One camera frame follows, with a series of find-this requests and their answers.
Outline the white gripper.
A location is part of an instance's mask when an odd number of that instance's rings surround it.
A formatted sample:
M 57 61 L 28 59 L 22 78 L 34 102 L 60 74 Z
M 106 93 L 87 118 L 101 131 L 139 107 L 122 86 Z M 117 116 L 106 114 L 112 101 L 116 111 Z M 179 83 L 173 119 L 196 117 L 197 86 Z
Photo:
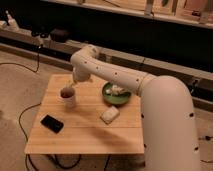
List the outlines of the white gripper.
M 90 79 L 90 74 L 82 69 L 74 68 L 73 69 L 73 81 L 68 83 L 68 88 L 73 88 L 76 85 L 76 82 L 84 82 Z

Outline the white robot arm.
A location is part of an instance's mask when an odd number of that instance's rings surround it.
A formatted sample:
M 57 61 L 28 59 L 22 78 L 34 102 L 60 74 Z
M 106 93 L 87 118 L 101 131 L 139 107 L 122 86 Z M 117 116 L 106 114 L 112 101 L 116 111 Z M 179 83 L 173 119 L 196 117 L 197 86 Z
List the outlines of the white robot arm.
M 86 45 L 70 57 L 73 81 L 95 75 L 140 97 L 146 171 L 202 171 L 196 115 L 190 91 L 173 76 L 155 76 L 98 59 Z

